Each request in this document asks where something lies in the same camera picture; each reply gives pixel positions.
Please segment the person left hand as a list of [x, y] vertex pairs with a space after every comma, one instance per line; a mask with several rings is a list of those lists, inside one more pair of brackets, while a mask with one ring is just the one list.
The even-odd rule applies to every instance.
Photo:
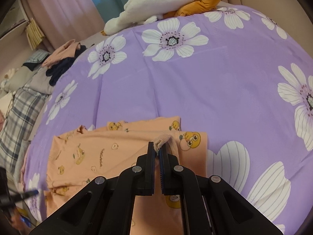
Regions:
[[28, 227], [21, 219], [21, 215], [18, 211], [15, 211], [11, 215], [11, 225], [15, 228], [20, 234], [29, 235], [32, 228]]

